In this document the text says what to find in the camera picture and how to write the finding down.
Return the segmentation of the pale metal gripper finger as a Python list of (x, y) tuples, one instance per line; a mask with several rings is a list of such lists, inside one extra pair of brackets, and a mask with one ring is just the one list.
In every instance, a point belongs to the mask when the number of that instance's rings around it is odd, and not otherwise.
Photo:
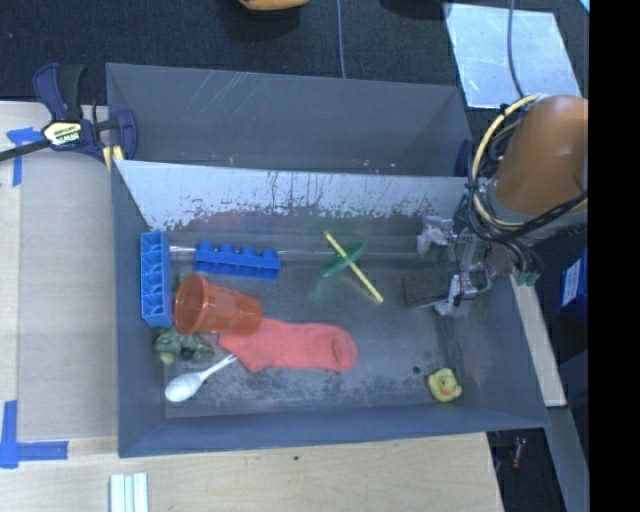
[(446, 300), (438, 302), (434, 309), (445, 317), (466, 316), (472, 301), (491, 288), (491, 280), (485, 272), (462, 272), (450, 280), (449, 294)]
[(425, 256), (432, 246), (446, 247), (454, 238), (453, 220), (440, 216), (424, 216), (422, 231), (416, 239), (419, 256)]

